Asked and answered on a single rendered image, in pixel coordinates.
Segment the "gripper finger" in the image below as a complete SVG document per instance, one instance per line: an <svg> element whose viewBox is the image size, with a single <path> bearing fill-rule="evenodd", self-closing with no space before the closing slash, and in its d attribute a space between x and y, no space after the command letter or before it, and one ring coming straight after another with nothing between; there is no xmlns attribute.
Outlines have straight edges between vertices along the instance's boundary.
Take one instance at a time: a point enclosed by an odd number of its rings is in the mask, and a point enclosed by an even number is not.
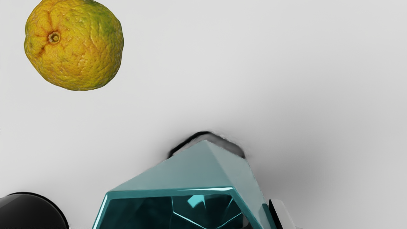
<svg viewBox="0 0 407 229"><path fill-rule="evenodd" d="M283 201L280 199L269 200L269 211L277 229L302 229L294 224Z"/></svg>

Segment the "black glossy round object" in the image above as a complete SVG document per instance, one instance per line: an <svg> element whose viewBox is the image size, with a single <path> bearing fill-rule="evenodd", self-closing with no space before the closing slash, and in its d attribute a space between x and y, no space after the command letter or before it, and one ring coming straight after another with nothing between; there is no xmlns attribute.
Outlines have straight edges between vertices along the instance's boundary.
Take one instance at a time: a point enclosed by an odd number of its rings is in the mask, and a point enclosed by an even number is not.
<svg viewBox="0 0 407 229"><path fill-rule="evenodd" d="M69 224L51 200L17 192L0 198L0 229L69 229Z"/></svg>

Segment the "yellow-green citrus fruit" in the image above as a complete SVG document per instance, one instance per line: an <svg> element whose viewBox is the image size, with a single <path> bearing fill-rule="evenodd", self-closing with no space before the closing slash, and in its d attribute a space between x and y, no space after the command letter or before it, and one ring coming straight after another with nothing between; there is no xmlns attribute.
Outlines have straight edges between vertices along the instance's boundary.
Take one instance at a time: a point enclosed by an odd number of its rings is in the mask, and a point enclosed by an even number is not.
<svg viewBox="0 0 407 229"><path fill-rule="evenodd" d="M94 0L42 0L26 21L27 58L47 82L67 90L105 86L123 48L119 19Z"/></svg>

